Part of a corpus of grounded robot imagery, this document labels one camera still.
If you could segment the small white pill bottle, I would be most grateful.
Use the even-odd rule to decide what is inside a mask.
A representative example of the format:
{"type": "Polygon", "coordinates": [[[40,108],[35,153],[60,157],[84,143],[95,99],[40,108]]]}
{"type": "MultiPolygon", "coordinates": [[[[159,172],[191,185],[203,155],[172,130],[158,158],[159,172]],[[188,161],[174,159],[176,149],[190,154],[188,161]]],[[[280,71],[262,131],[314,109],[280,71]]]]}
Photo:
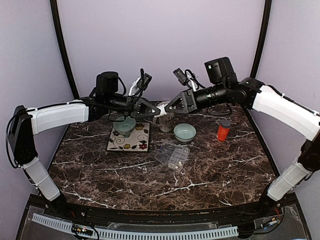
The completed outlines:
{"type": "Polygon", "coordinates": [[[168,113],[165,110],[165,107],[167,106],[167,104],[160,104],[157,106],[157,108],[160,110],[160,113],[155,115],[154,118],[160,118],[162,116],[167,115],[168,113]]]}

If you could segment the clear plastic pill organizer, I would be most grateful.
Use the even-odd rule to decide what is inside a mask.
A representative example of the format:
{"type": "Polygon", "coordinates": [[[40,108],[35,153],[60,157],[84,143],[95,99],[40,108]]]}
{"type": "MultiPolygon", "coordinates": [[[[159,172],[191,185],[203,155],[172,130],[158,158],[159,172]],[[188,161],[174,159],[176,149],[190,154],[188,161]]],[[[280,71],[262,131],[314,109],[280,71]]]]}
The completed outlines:
{"type": "Polygon", "coordinates": [[[155,153],[154,158],[168,168],[180,172],[188,160],[189,153],[189,148],[185,146],[164,141],[155,153]]]}

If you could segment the orange bottle grey cap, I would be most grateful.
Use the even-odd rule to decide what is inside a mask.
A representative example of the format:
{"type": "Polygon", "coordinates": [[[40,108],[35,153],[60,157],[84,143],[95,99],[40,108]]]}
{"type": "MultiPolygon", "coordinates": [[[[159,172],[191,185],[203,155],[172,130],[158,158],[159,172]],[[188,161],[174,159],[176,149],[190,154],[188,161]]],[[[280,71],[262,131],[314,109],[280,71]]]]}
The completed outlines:
{"type": "Polygon", "coordinates": [[[217,131],[217,134],[216,134],[216,137],[219,141],[225,141],[227,136],[228,136],[228,133],[229,133],[229,130],[230,130],[230,127],[231,127],[231,123],[229,120],[227,119],[222,119],[219,123],[219,127],[218,127],[218,131],[217,131]]]}

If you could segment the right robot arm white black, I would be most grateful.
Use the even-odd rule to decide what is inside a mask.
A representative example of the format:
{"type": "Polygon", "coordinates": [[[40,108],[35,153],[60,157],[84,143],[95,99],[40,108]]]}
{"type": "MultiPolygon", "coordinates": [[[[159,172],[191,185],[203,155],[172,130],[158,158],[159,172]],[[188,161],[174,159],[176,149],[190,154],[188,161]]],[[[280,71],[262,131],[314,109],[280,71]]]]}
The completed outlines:
{"type": "Polygon", "coordinates": [[[306,139],[300,155],[270,184],[266,198],[255,205],[255,213],[266,217],[274,210],[274,202],[320,169],[320,114],[255,78],[238,81],[228,57],[214,59],[204,65],[213,85],[197,91],[182,91],[165,106],[166,113],[189,114],[219,104],[239,104],[277,119],[306,139]]]}

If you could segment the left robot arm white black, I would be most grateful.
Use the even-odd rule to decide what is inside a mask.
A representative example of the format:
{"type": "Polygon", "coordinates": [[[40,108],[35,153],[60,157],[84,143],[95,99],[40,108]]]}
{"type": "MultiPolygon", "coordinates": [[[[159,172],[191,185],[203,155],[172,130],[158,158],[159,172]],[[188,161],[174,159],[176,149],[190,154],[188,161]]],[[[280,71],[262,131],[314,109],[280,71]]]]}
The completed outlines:
{"type": "Polygon", "coordinates": [[[117,72],[106,71],[97,75],[96,86],[87,97],[42,107],[19,105],[15,108],[5,130],[8,160],[14,169],[22,168],[44,198],[52,202],[50,208],[58,217],[67,218],[71,208],[62,200],[63,194],[40,161],[34,136],[70,124],[93,122],[112,111],[134,119],[157,116],[160,109],[142,97],[151,79],[141,69],[140,78],[133,84],[137,94],[119,94],[122,79],[117,72]]]}

